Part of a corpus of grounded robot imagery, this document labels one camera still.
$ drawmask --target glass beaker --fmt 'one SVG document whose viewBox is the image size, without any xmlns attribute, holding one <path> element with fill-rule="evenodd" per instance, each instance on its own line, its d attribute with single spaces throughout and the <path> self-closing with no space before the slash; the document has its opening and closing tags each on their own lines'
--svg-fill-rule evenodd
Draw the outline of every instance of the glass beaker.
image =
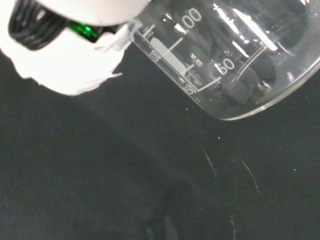
<svg viewBox="0 0 320 240">
<path fill-rule="evenodd" d="M 135 44 L 218 119 L 256 114 L 319 67 L 320 0 L 152 0 Z"/>
</svg>

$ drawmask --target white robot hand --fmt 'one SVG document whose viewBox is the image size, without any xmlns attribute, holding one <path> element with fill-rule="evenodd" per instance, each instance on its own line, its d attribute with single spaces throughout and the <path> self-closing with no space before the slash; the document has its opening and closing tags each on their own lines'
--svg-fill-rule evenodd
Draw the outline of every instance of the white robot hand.
<svg viewBox="0 0 320 240">
<path fill-rule="evenodd" d="M 95 42 L 65 27 L 50 43 L 30 50 L 12 38 L 8 25 L 15 4 L 38 4 L 68 21 L 90 26 L 118 25 L 116 33 L 105 31 Z M 94 90 L 108 78 L 130 45 L 126 22 L 137 16 L 149 0 L 6 0 L 0 8 L 0 48 L 22 78 L 32 78 L 60 94 L 74 96 Z M 42 18 L 46 11 L 39 12 Z"/>
</svg>

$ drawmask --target black surface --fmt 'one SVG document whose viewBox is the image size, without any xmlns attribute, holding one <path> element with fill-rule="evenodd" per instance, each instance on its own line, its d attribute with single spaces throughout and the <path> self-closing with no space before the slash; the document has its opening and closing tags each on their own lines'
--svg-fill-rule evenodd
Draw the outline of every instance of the black surface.
<svg viewBox="0 0 320 240">
<path fill-rule="evenodd" d="M 320 238 L 320 75 L 223 122 L 133 46 L 118 71 L 65 97 L 0 57 L 0 239 Z"/>
</svg>

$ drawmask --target black cable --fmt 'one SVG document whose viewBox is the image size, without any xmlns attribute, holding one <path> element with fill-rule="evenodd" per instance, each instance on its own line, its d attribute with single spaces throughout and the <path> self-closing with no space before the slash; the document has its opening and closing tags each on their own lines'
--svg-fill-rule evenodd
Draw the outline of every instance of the black cable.
<svg viewBox="0 0 320 240">
<path fill-rule="evenodd" d="M 69 20 L 46 9 L 34 0 L 17 0 L 8 25 L 9 35 L 29 50 L 51 43 Z"/>
</svg>

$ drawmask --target green component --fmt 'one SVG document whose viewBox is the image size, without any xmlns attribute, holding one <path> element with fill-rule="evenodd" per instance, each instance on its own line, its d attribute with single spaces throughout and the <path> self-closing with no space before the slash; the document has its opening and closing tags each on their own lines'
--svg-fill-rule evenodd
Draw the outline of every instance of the green component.
<svg viewBox="0 0 320 240">
<path fill-rule="evenodd" d="M 99 38 L 97 31 L 84 23 L 71 22 L 68 28 L 92 43 L 95 43 Z"/>
</svg>

